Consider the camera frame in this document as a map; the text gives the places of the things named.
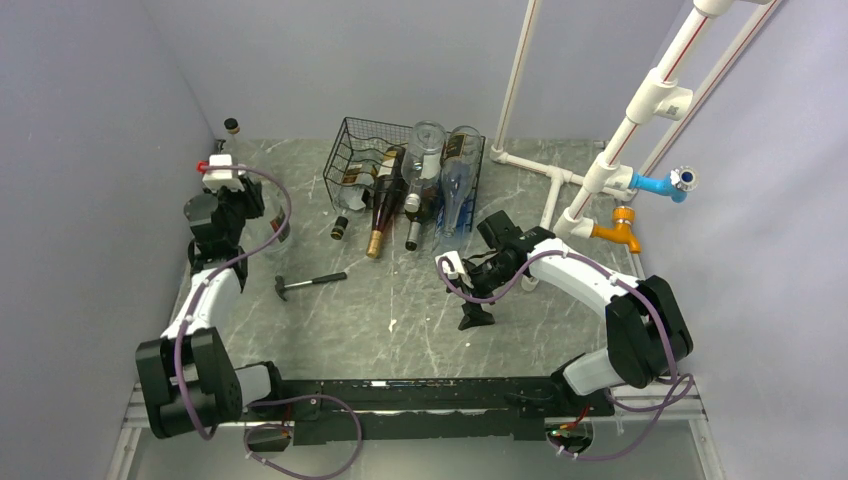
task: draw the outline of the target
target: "bottle label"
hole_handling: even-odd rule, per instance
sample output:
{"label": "bottle label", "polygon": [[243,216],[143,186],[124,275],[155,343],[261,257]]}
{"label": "bottle label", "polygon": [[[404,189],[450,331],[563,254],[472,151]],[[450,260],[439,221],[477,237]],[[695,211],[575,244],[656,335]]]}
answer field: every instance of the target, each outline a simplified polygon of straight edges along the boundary
{"label": "bottle label", "polygon": [[383,163],[380,164],[380,171],[377,173],[377,178],[386,177],[392,174],[392,168],[397,160],[397,150],[389,150],[383,154]]}
{"label": "bottle label", "polygon": [[[286,212],[283,211],[283,207],[280,207],[280,211],[277,212],[277,216],[272,218],[271,221],[269,222],[271,224],[271,230],[276,232],[277,229],[280,228],[280,225],[283,224],[283,220],[285,220],[285,219],[286,219]],[[291,232],[291,225],[286,225],[286,229],[283,230],[283,233],[281,233],[279,237],[277,237],[277,241],[280,242],[280,243],[285,242],[286,239],[289,237],[290,232]]]}
{"label": "bottle label", "polygon": [[429,179],[435,178],[439,174],[439,169],[441,168],[441,163],[439,163],[439,158],[441,157],[441,152],[434,153],[431,155],[424,156],[424,166],[421,169],[421,178]]}
{"label": "bottle label", "polygon": [[448,139],[445,146],[445,155],[442,157],[442,165],[450,158],[459,157],[462,155],[462,149],[465,148],[465,139],[468,137],[466,133],[455,133]]}
{"label": "bottle label", "polygon": [[392,168],[395,166],[395,157],[390,157],[388,160],[383,161],[383,164],[380,165],[380,173],[377,174],[377,177],[386,177],[392,174]]}
{"label": "bottle label", "polygon": [[373,179],[370,182],[367,181],[365,178],[366,175],[375,177],[377,175],[377,169],[374,167],[369,169],[361,163],[351,165],[342,177],[342,185],[371,185],[373,183]]}

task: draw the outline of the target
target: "dark wine bottle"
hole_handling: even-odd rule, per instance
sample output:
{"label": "dark wine bottle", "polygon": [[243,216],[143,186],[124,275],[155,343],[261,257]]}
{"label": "dark wine bottle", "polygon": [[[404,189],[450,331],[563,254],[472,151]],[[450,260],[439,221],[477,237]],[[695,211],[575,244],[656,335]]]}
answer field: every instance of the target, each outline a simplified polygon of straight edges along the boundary
{"label": "dark wine bottle", "polygon": [[433,185],[421,192],[421,205],[417,212],[406,212],[409,219],[409,234],[406,236],[406,249],[410,252],[418,248],[418,237],[421,235],[421,225],[436,216],[439,200],[439,186]]}
{"label": "dark wine bottle", "polygon": [[374,184],[374,204],[371,213],[371,238],[365,255],[369,258],[380,256],[383,233],[391,223],[398,205],[406,195],[406,182],[401,175],[401,165],[406,149],[389,147],[383,155],[383,164],[377,173]]}

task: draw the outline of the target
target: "blue faucet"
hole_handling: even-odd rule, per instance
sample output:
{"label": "blue faucet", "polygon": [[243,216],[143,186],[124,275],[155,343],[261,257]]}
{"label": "blue faucet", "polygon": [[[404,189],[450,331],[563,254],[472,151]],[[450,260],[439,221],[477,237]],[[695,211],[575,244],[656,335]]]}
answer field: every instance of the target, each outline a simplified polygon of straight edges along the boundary
{"label": "blue faucet", "polygon": [[682,203],[697,185],[698,176],[695,170],[691,167],[680,167],[669,172],[662,180],[634,173],[629,188],[647,190],[657,195],[671,197],[674,203]]}

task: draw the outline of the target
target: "white wall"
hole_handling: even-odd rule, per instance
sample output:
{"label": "white wall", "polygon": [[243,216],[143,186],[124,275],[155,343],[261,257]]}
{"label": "white wall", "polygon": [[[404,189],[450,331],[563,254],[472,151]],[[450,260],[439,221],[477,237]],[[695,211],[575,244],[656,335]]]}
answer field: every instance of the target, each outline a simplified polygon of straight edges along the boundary
{"label": "white wall", "polygon": [[[526,0],[144,0],[218,136],[332,138],[345,116],[493,135]],[[608,138],[684,0],[549,0],[509,134]]]}
{"label": "white wall", "polygon": [[660,166],[696,166],[698,190],[635,200],[730,479],[848,471],[846,16],[784,2]]}
{"label": "white wall", "polygon": [[138,0],[0,2],[0,478],[99,479],[212,135]]}

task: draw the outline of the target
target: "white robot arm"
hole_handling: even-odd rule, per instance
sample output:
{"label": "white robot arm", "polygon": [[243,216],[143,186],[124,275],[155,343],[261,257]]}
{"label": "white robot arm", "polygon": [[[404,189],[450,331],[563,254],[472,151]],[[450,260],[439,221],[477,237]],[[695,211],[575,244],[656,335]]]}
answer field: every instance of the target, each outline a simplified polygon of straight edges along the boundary
{"label": "white robot arm", "polygon": [[[477,228],[495,250],[493,256],[480,264],[462,260],[456,252],[436,258],[443,278],[460,289],[466,299],[460,329],[494,323],[480,304],[493,303],[503,296],[492,297],[492,292],[514,283],[521,271],[558,287],[605,319],[607,348],[572,359],[554,373],[561,375],[569,393],[582,397],[620,384],[643,388],[667,371],[658,325],[652,319],[643,319],[647,308],[631,291],[641,293],[639,296],[647,299],[662,318],[675,360],[692,351],[683,317],[663,279],[654,276],[640,281],[601,266],[548,230],[535,227],[522,232],[503,211],[492,214]],[[534,258],[528,268],[526,262]]]}
{"label": "white robot arm", "polygon": [[[232,165],[229,155],[212,155],[210,165]],[[246,259],[210,279],[219,266],[242,255],[239,239],[245,222],[262,215],[261,185],[242,172],[215,170],[203,177],[206,189],[183,209],[194,239],[189,244],[191,290],[176,319],[155,340],[136,350],[136,368],[153,433],[167,438],[194,429],[186,415],[175,376],[175,342],[184,320],[190,323],[182,339],[181,363],[191,403],[207,426],[235,421],[242,408],[267,399],[279,381],[271,362],[234,369],[218,334],[247,281]],[[196,305],[192,301],[200,291]]]}

